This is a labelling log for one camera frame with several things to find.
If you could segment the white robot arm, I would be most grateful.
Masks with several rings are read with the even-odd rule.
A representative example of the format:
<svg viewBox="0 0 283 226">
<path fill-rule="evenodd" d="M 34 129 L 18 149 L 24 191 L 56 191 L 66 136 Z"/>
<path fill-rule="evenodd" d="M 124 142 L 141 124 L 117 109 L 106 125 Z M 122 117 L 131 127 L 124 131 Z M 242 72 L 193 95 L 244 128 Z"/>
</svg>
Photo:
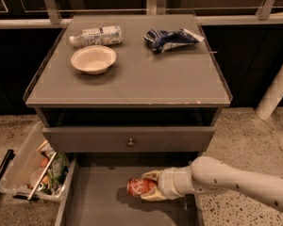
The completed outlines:
<svg viewBox="0 0 283 226">
<path fill-rule="evenodd" d="M 283 213 L 283 177 L 236 169 L 209 156 L 197 157 L 187 167 L 149 171 L 142 178 L 158 183 L 141 194 L 146 201 L 175 200 L 228 189 Z"/>
</svg>

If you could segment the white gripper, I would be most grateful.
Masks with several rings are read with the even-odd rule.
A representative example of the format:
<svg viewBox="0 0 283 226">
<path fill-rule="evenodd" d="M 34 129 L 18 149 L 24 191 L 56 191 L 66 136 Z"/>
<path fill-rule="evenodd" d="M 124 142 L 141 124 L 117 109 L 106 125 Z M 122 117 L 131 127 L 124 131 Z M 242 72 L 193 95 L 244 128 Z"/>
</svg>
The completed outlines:
<svg viewBox="0 0 283 226">
<path fill-rule="evenodd" d="M 195 193 L 190 166 L 168 168 L 163 171 L 151 170 L 141 177 L 153 181 L 158 180 L 158 188 L 152 188 L 149 192 L 141 194 L 141 198 L 145 201 L 175 200 Z"/>
</svg>

